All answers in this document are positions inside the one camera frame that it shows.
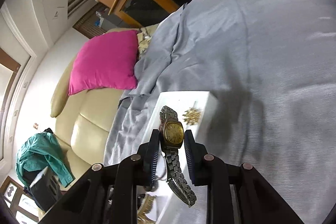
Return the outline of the gold cluster brooch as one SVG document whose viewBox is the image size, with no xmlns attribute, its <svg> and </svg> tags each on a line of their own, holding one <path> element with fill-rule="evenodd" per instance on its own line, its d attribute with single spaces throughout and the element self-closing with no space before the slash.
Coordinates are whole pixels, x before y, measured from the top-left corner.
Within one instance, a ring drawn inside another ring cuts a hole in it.
<svg viewBox="0 0 336 224">
<path fill-rule="evenodd" d="M 198 124 L 200 118 L 201 118 L 201 110 L 197 109 L 195 107 L 191 107 L 188 110 L 185 111 L 183 114 L 183 121 L 188 125 L 188 126 L 193 126 Z"/>
</svg>

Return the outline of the cream plastic hair claw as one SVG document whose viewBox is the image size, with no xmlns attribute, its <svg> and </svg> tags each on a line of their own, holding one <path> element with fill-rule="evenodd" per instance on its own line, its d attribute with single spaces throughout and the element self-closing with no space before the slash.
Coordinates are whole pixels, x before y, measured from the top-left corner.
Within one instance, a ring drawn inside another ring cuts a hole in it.
<svg viewBox="0 0 336 224">
<path fill-rule="evenodd" d="M 137 223 L 138 224 L 155 224 L 156 221 L 149 219 L 147 214 L 153 208 L 153 202 L 155 200 L 155 196 L 151 196 L 149 194 L 145 194 L 142 200 L 141 206 L 137 210 Z"/>
</svg>

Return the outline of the white organizer box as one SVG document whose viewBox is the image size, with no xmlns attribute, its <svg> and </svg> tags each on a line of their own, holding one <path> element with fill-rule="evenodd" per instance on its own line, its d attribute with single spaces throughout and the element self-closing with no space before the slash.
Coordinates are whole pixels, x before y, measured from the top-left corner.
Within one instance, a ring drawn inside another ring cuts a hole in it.
<svg viewBox="0 0 336 224">
<path fill-rule="evenodd" d="M 219 106 L 209 91 L 162 92 L 146 102 L 149 116 L 143 129 L 142 142 L 150 139 L 153 130 L 159 131 L 159 158 L 153 208 L 148 217 L 156 223 L 202 223 L 206 219 L 206 187 L 193 188 L 197 200 L 189 207 L 186 197 L 179 198 L 182 188 L 177 179 L 169 178 L 165 152 L 179 157 L 178 165 L 190 185 L 187 168 L 184 132 L 191 130 L 196 141 L 207 139 L 207 132 Z"/>
</svg>

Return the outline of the beige leather sofa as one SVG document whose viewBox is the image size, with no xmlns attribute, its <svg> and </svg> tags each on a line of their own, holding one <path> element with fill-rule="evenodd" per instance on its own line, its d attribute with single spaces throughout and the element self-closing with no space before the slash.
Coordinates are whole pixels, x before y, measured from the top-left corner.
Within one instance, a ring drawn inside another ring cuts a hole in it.
<svg viewBox="0 0 336 224">
<path fill-rule="evenodd" d="M 136 30 L 138 44 L 145 35 L 138 28 L 114 28 L 106 33 L 124 30 Z M 55 119 L 53 132 L 75 181 L 93 164 L 103 162 L 106 141 L 125 91 L 99 88 L 68 94 L 70 74 L 79 51 L 72 55 L 56 85 L 50 112 Z"/>
</svg>

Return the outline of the magenta pillow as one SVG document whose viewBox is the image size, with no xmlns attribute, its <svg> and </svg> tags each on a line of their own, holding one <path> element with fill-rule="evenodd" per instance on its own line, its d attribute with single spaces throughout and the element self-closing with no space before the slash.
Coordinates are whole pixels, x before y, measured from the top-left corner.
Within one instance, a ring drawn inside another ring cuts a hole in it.
<svg viewBox="0 0 336 224">
<path fill-rule="evenodd" d="M 68 94 L 99 88 L 136 88 L 137 53 L 136 30 L 109 32 L 88 40 L 73 62 Z"/>
</svg>

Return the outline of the teal shirt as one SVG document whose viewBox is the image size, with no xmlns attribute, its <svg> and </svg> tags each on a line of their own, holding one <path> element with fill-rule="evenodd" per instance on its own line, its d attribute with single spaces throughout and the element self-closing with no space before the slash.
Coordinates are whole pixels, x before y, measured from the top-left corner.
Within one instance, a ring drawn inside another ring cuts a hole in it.
<svg viewBox="0 0 336 224">
<path fill-rule="evenodd" d="M 24 178 L 24 174 L 41 171 L 45 167 L 53 170 L 64 187 L 75 180 L 66 165 L 63 151 L 55 134 L 48 131 L 33 135 L 22 145 L 17 153 L 15 171 L 23 185 L 29 187 L 31 182 Z"/>
</svg>

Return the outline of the grey bed blanket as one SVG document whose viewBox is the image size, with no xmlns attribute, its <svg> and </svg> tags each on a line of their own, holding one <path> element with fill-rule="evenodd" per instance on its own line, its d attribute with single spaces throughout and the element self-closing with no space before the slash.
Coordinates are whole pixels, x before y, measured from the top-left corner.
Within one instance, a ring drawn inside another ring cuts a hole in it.
<svg viewBox="0 0 336 224">
<path fill-rule="evenodd" d="M 205 134 L 253 164 L 304 223 L 335 205 L 335 0 L 192 0 L 156 29 L 120 98 L 105 165 L 137 152 L 161 92 L 209 91 Z"/>
</svg>

